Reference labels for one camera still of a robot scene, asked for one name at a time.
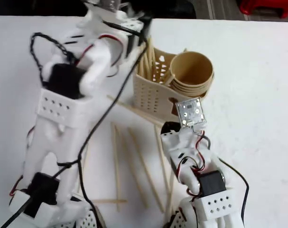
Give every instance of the red wire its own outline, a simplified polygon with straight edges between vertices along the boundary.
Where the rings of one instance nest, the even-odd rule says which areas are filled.
[[[85,54],[87,53],[87,51],[90,50],[90,48],[92,48],[94,45],[91,44],[88,47],[86,47],[86,49],[83,51],[82,55],[80,56],[80,58],[78,59],[78,61],[76,62],[76,66],[80,63],[80,61],[82,60],[82,58],[85,56]]]
[[[21,175],[20,178],[16,181],[16,183],[14,184],[12,190],[9,193],[10,196],[14,196],[15,191],[16,191],[16,187],[17,187],[17,185],[19,184],[19,182],[21,181],[22,178],[23,178],[23,176]]]
[[[191,170],[194,172],[195,175],[196,175],[199,171],[203,171],[203,170],[205,169],[205,158],[204,158],[204,156],[201,154],[201,152],[200,152],[199,149],[198,149],[198,145],[199,145],[199,143],[200,143],[200,141],[202,140],[202,138],[203,138],[204,135],[205,135],[205,131],[202,130],[202,131],[201,131],[201,136],[200,136],[200,138],[199,138],[198,141],[196,141],[196,143],[195,143],[195,148],[196,148],[196,150],[198,151],[198,154],[199,154],[200,158],[202,159],[202,163],[203,163],[203,165],[202,165],[201,168],[195,169],[195,168],[192,168],[192,167],[191,167]],[[178,164],[178,166],[177,166],[177,179],[178,179],[179,182],[180,182],[179,175],[180,175],[180,171],[181,171],[181,164],[182,164],[183,160],[186,159],[186,158],[187,158],[187,157],[184,157],[184,158],[179,162],[179,164]]]
[[[101,38],[110,38],[110,39],[114,39],[116,41],[118,41],[120,44],[121,44],[121,53],[119,55],[119,57],[111,64],[111,66],[115,65],[119,59],[121,58],[121,55],[123,54],[123,49],[124,49],[124,45],[122,43],[122,41],[120,41],[117,37],[115,36],[112,36],[110,34],[104,34],[104,35],[101,35],[100,37],[98,37],[98,39],[101,39]]]

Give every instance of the white table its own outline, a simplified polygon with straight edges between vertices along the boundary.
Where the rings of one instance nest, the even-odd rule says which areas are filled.
[[[78,20],[0,17],[0,225],[11,215],[8,193],[21,173],[26,133],[35,122],[39,80],[28,53],[29,37],[41,31],[59,38]],[[208,121],[206,134],[212,140],[212,150],[237,168],[250,184],[246,227],[288,228],[288,23],[158,19],[153,22],[151,34],[159,49],[178,53],[188,48],[211,59],[215,80],[203,102]],[[50,57],[50,47],[46,41],[37,41],[35,49],[42,62]],[[104,95],[116,95],[123,77],[104,81],[97,116],[110,104]],[[129,82],[122,100],[127,102],[131,96]],[[118,115],[124,119],[124,133],[127,126],[136,129],[145,161],[165,204],[153,125],[119,106],[90,142],[84,174],[90,198],[115,198],[110,121]],[[149,196],[149,209],[142,206],[120,153],[122,197],[128,203],[121,205],[120,213],[115,205],[99,206],[110,228],[156,228],[163,224],[163,215],[138,157],[135,163]],[[97,170],[103,175],[97,176]],[[233,176],[241,205],[245,187],[238,176]],[[185,187],[178,186],[174,205],[185,195]],[[11,227],[32,226],[17,219]]]

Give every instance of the paper cup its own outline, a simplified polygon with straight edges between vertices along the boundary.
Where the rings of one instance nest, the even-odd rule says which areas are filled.
[[[201,53],[188,51],[176,55],[170,63],[173,81],[186,88],[202,87],[213,75],[211,61]]]

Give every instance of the floor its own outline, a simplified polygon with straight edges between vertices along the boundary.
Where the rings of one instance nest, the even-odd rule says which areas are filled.
[[[271,8],[258,8],[252,15],[240,12],[238,0],[189,0],[195,7],[197,19],[288,21],[281,19],[280,11]]]

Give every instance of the white robot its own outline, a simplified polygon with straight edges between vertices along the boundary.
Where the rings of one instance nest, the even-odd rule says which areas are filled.
[[[21,178],[26,188],[11,192],[9,208],[14,215],[2,228],[8,227],[18,216],[40,228],[105,227],[82,185],[81,158],[90,138],[87,135],[92,104],[101,81],[114,76],[124,62],[133,61],[130,53],[140,44],[135,34],[147,35],[151,21],[142,22],[139,15],[135,16],[130,9],[128,14],[120,11],[119,0],[85,1],[85,4],[87,15],[75,30],[60,40],[63,45],[41,33],[32,36],[30,50],[40,70],[43,87]],[[135,33],[121,28],[129,28]],[[59,48],[54,49],[51,60],[44,67],[33,52],[37,36],[51,40]],[[179,111],[183,115],[191,114],[181,107]],[[169,226],[178,227],[178,218],[182,216],[187,227],[215,228],[220,222],[220,228],[243,228],[233,200],[233,190],[225,188],[229,181],[227,170],[210,151],[202,148],[201,155],[197,152],[194,136],[199,135],[198,142],[202,136],[194,130],[196,117],[189,119],[188,116],[185,122],[185,118],[180,116],[181,130],[167,125],[162,130],[164,152],[178,180],[189,187],[188,192],[193,196],[181,202]],[[49,152],[55,154],[59,167],[59,172],[52,177],[41,173],[44,158]],[[84,199],[73,194],[78,175]],[[206,187],[214,180],[218,184]]]
[[[237,171],[210,151],[210,140],[201,130],[205,117],[200,98],[177,103],[177,109],[180,123],[166,122],[161,140],[172,170],[188,187],[190,197],[181,201],[167,227],[244,228],[244,210],[241,216],[234,189],[226,187],[231,181],[227,168]]]
[[[85,4],[88,13],[60,42],[41,33],[31,38],[30,52],[40,70],[43,87],[24,162],[22,182],[26,189],[12,192],[9,208],[15,214],[2,227],[19,214],[41,228],[63,224],[81,227],[84,222],[86,227],[105,226],[102,218],[97,219],[98,210],[84,190],[86,201],[74,195],[73,190],[79,173],[82,179],[80,163],[89,138],[95,91],[105,77],[118,72],[121,64],[133,61],[130,53],[140,44],[135,34],[145,33],[148,28],[144,30],[145,23],[137,16],[129,17],[118,10],[119,0]],[[135,33],[121,28],[131,28]],[[36,37],[47,38],[56,45],[44,67],[33,51]],[[56,156],[60,170],[53,177],[41,173],[50,152]]]

